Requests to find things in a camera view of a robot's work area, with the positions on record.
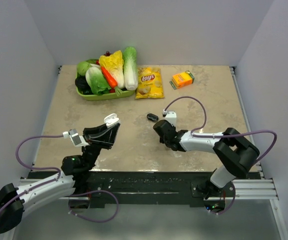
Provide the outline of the white earbud charging case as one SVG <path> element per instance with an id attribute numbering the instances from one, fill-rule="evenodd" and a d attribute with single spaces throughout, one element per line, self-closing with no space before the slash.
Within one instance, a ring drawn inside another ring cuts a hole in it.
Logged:
<path id="1" fill-rule="evenodd" d="M 120 123 L 120 119 L 116 113 L 112 113 L 104 118 L 104 123 L 107 127 Z"/>

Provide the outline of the black earbud charging case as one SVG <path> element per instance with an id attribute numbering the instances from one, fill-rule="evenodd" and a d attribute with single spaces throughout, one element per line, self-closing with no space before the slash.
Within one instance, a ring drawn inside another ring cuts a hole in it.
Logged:
<path id="1" fill-rule="evenodd" d="M 146 117 L 149 121 L 154 123 L 156 123 L 159 120 L 159 117 L 153 113 L 148 113 Z"/>

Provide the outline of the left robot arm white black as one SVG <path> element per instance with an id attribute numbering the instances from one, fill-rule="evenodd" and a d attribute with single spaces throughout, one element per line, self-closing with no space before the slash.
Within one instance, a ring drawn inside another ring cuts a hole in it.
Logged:
<path id="1" fill-rule="evenodd" d="M 15 228 L 21 220 L 38 208 L 61 197 L 87 195 L 87 179 L 102 149 L 115 143 L 120 122 L 85 128 L 79 135 L 74 129 L 54 138 L 69 139 L 80 147 L 81 155 L 66 156 L 55 174 L 37 182 L 15 187 L 9 183 L 0 189 L 0 234 Z"/>

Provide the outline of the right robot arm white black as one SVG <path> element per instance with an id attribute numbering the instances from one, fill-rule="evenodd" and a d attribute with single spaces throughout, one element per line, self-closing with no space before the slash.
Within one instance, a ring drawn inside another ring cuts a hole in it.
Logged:
<path id="1" fill-rule="evenodd" d="M 167 120 L 154 124 L 153 130 L 160 138 L 160 143 L 173 151 L 200 151 L 216 154 L 223 164 L 216 169 L 203 189 L 211 196 L 218 196 L 224 187 L 235 178 L 245 178 L 255 164 L 260 151 L 234 128 L 224 132 L 193 136 L 188 130 L 177 131 Z"/>

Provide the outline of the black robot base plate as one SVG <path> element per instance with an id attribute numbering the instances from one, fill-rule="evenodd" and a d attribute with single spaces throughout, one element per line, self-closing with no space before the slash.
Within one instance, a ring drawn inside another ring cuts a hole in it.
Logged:
<path id="1" fill-rule="evenodd" d="M 52 172 L 33 172 L 30 177 L 40 180 Z M 229 182 L 222 190 L 203 189 L 210 179 L 210 172 L 143 172 L 143 171 L 90 171 L 87 179 L 87 195 L 91 208 L 103 208 L 106 204 L 129 205 L 189 205 L 222 210 L 215 201 L 219 197 L 235 197 L 237 185 Z"/>

